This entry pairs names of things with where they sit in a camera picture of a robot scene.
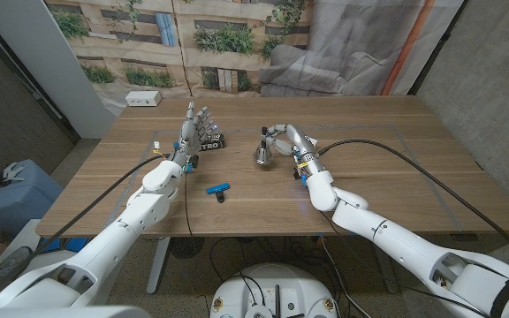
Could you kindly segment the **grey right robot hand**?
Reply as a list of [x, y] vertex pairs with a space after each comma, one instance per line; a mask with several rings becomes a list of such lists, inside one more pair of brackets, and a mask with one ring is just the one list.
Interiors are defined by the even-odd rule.
[[295, 125], [263, 127], [261, 140], [269, 143], [281, 155], [291, 155], [299, 168], [309, 176], [325, 170], [316, 154], [316, 141]]

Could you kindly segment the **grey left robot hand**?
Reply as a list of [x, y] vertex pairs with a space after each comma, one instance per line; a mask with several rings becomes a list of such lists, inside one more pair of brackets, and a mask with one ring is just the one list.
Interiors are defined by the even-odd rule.
[[210, 118], [208, 107], [195, 112], [194, 102], [190, 102], [186, 112], [186, 119], [180, 129], [178, 145], [171, 160], [184, 167], [188, 160], [196, 155], [207, 136], [216, 130], [217, 126]]

